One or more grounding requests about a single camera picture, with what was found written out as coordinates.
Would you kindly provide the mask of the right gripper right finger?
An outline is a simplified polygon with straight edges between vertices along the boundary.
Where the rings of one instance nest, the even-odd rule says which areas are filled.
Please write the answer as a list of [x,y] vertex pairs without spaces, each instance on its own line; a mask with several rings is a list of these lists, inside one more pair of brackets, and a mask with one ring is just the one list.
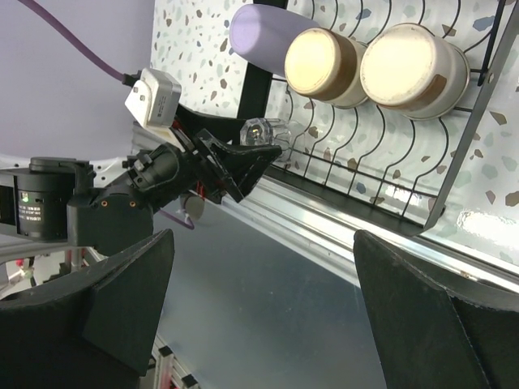
[[518,295],[354,235],[354,261],[389,388],[516,388]]

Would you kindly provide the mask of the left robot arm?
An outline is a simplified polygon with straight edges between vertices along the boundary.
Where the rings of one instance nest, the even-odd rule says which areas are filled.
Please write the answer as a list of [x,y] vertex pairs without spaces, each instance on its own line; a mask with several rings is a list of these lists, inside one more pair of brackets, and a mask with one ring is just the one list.
[[94,185],[87,160],[33,157],[26,168],[2,169],[1,232],[110,256],[151,236],[154,215],[190,190],[214,203],[225,195],[239,203],[282,153],[277,145],[233,145],[208,131],[242,124],[179,106],[165,130],[173,142],[129,157],[104,187]]

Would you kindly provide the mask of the purple plastic cup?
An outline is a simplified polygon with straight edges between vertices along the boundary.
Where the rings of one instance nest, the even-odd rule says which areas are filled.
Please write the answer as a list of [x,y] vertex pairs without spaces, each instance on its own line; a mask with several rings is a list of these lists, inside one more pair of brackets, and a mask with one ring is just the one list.
[[319,24],[279,7],[246,4],[234,14],[229,42],[234,52],[262,70],[285,77],[285,57],[293,40]]

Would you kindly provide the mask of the steel cup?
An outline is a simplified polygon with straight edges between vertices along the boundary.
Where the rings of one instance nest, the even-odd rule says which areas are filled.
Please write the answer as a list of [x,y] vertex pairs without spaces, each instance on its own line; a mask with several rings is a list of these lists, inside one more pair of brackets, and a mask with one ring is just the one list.
[[450,112],[465,94],[470,64],[462,50],[419,24],[397,24],[367,47],[359,67],[364,92],[411,120]]
[[309,28],[291,43],[285,79],[294,92],[339,109],[367,100],[360,65],[367,45],[325,28]]

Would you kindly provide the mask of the clear glass cup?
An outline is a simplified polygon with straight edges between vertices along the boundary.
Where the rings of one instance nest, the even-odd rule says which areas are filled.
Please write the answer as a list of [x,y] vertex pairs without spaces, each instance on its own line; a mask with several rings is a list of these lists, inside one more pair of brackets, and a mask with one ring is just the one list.
[[240,144],[246,146],[277,145],[282,153],[278,162],[290,160],[290,150],[296,137],[301,135],[305,126],[294,120],[279,118],[252,118],[245,121],[240,130]]

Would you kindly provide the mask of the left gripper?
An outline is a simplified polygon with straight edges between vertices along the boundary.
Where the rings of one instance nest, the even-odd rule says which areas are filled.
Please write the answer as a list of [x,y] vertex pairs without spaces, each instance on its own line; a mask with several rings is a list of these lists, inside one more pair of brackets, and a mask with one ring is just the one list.
[[281,155],[277,145],[233,145],[240,144],[245,121],[177,107],[171,130],[186,148],[187,163],[195,177],[190,188],[200,198],[220,203],[229,195],[240,203]]

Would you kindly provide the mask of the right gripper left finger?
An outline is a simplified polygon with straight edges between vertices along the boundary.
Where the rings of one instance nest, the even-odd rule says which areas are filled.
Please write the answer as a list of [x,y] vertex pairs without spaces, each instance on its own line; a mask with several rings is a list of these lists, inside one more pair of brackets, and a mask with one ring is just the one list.
[[136,388],[174,262],[163,230],[105,260],[1,300],[3,388]]

